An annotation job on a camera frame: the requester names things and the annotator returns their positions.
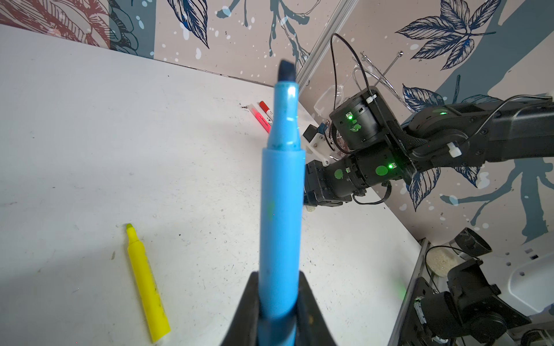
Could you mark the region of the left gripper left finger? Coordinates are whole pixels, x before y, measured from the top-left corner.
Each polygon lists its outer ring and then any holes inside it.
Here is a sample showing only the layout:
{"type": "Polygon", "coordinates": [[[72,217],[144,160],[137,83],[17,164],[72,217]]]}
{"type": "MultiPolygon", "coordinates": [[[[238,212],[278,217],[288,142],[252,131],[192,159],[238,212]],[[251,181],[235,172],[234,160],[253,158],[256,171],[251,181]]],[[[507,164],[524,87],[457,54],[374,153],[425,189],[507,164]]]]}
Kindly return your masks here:
{"type": "Polygon", "coordinates": [[[252,272],[221,346],[256,346],[260,300],[258,272],[252,272]]]}

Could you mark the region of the white marker pen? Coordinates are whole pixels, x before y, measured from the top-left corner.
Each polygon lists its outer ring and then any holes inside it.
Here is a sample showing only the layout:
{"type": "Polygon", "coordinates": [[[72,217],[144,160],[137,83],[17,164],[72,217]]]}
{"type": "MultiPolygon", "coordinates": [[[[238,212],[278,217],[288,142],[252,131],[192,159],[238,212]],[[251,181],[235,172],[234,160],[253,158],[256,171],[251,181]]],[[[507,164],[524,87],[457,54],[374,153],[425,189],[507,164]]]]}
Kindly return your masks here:
{"type": "Polygon", "coordinates": [[[266,115],[268,115],[269,119],[272,121],[274,119],[274,114],[272,113],[272,111],[270,109],[267,109],[266,112],[266,115]]]}

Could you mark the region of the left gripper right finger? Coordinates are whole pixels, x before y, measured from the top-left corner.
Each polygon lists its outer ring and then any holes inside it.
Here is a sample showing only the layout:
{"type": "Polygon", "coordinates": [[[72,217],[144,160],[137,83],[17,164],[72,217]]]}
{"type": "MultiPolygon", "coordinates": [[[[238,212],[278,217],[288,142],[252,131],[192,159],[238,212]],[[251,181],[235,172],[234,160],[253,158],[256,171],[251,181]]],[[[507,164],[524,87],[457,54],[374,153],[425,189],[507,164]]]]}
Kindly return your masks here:
{"type": "Polygon", "coordinates": [[[297,345],[336,346],[303,272],[300,272],[297,298],[297,345]]]}

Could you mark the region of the pink pen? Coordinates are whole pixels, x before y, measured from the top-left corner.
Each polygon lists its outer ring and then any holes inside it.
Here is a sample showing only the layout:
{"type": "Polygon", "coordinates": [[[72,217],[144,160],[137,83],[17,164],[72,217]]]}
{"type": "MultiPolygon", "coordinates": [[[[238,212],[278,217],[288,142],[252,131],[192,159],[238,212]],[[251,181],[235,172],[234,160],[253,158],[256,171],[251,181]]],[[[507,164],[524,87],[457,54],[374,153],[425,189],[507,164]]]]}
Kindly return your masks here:
{"type": "Polygon", "coordinates": [[[271,132],[271,121],[268,119],[266,114],[262,114],[258,110],[258,108],[251,104],[247,106],[247,109],[251,112],[251,114],[255,117],[255,119],[261,124],[262,128],[267,132],[271,132]]]}

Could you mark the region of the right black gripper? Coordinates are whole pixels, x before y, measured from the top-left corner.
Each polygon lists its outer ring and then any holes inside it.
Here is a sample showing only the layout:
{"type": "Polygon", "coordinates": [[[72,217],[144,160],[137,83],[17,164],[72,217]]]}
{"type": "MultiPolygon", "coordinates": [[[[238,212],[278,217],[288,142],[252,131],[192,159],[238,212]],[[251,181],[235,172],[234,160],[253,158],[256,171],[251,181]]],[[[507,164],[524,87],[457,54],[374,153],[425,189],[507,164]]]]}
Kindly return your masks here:
{"type": "Polygon", "coordinates": [[[305,166],[304,204],[342,206],[359,193],[358,168],[353,158],[343,158],[327,167],[313,160],[305,166]]]}

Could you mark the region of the blue pen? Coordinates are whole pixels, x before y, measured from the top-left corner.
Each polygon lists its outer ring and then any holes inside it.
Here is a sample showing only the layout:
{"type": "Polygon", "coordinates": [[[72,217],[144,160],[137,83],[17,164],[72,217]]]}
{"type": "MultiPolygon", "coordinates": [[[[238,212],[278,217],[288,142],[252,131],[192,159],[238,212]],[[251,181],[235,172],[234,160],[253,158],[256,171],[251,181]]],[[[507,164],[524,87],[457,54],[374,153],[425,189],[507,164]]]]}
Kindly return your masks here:
{"type": "Polygon", "coordinates": [[[258,344],[293,345],[300,278],[305,151],[294,64],[282,60],[274,120],[262,152],[258,344]]]}

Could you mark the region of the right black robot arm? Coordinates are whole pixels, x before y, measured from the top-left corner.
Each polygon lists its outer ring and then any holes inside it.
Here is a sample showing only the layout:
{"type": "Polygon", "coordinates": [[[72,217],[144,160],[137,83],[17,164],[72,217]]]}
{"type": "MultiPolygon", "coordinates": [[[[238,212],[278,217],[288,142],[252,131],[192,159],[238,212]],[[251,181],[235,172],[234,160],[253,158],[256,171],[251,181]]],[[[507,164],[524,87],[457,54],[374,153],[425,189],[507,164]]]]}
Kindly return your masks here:
{"type": "Polygon", "coordinates": [[[460,259],[447,274],[447,290],[434,292],[431,281],[417,280],[402,344],[447,344],[470,336],[492,345],[553,302],[553,233],[544,220],[532,218],[538,185],[553,186],[547,177],[553,171],[551,96],[428,106],[401,125],[378,90],[369,87],[333,111],[331,125],[349,150],[332,164],[307,164],[306,206],[358,202],[370,187],[391,188],[395,180],[404,181],[418,206],[444,167],[474,182],[483,164],[511,160],[509,177],[521,180],[525,242],[492,256],[474,228],[464,229],[446,244],[460,259]]]}

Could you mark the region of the red marker cap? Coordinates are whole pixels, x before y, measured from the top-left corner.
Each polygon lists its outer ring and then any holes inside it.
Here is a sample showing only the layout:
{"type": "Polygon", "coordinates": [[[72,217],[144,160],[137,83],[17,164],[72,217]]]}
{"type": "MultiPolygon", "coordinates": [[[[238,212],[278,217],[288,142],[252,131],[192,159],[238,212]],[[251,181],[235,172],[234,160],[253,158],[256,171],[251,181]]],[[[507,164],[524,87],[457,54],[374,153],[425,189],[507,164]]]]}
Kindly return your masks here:
{"type": "Polygon", "coordinates": [[[259,102],[259,105],[260,105],[261,109],[262,109],[265,113],[269,113],[269,112],[270,112],[270,109],[269,109],[268,105],[265,104],[264,101],[260,101],[260,102],[259,102]]]}

